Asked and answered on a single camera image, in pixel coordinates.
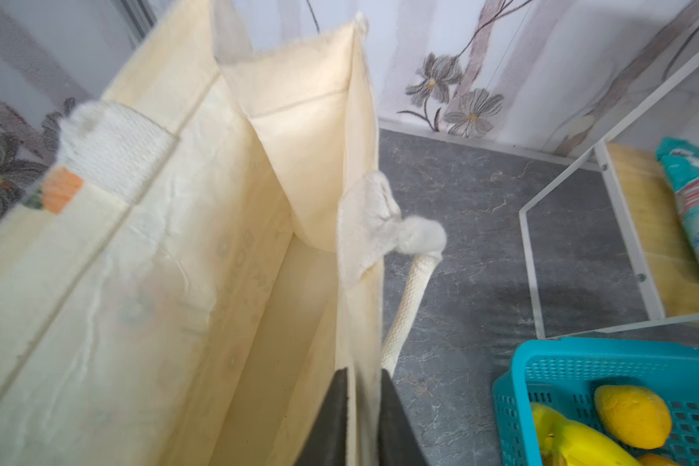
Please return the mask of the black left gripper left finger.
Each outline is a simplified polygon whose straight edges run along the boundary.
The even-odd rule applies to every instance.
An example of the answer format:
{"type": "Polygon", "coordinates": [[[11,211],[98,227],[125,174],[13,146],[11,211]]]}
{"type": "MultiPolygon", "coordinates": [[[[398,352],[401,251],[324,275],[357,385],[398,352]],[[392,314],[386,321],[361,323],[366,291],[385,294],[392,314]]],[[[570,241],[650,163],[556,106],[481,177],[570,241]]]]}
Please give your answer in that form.
{"type": "Polygon", "coordinates": [[[349,416],[349,370],[337,370],[294,466],[345,466],[349,416]]]}

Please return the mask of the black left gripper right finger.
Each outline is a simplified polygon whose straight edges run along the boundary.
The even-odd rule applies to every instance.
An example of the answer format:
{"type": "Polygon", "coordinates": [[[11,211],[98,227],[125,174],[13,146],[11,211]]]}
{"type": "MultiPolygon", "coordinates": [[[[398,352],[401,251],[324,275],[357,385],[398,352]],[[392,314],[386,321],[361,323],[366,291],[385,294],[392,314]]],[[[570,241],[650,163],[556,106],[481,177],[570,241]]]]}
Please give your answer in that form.
{"type": "Polygon", "coordinates": [[[427,466],[388,370],[383,369],[379,417],[380,466],[427,466]]]}

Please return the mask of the yellow banana bunch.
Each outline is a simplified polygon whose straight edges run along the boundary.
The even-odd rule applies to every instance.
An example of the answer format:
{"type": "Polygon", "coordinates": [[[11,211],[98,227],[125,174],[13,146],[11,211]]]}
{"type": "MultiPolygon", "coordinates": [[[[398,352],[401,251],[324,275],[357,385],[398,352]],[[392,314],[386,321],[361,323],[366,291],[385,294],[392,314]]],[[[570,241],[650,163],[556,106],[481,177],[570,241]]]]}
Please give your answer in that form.
{"type": "Polygon", "coordinates": [[[555,409],[531,403],[538,447],[544,465],[640,465],[604,434],[555,409]]]}

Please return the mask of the cream floral grocery tote bag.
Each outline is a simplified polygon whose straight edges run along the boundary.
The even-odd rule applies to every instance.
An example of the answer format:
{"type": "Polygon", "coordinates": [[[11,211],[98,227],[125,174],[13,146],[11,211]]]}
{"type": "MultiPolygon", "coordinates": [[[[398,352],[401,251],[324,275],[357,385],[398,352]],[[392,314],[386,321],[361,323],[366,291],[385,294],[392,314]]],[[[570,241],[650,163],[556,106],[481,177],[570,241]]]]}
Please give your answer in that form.
{"type": "Polygon", "coordinates": [[[380,170],[368,21],[255,50],[183,1],[0,221],[0,465],[293,465],[349,370],[346,465],[447,235],[380,170]]]}

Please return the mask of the orange fruit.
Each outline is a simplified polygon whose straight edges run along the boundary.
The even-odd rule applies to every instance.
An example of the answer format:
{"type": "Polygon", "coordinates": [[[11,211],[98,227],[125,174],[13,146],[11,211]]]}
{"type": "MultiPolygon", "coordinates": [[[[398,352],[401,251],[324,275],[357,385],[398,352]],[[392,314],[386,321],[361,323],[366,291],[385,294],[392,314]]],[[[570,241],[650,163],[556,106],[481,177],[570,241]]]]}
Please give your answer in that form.
{"type": "Polygon", "coordinates": [[[644,454],[637,460],[642,466],[679,466],[677,462],[659,454],[644,454]]]}

